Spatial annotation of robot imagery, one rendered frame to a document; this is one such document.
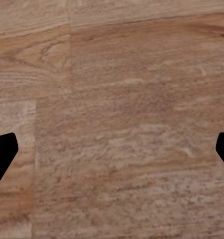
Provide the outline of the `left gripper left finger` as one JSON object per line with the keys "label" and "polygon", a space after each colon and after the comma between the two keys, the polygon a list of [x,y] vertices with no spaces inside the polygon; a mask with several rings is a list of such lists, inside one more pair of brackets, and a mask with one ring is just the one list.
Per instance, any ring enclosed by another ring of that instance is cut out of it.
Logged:
{"label": "left gripper left finger", "polygon": [[18,152],[18,145],[13,132],[0,135],[0,180]]}

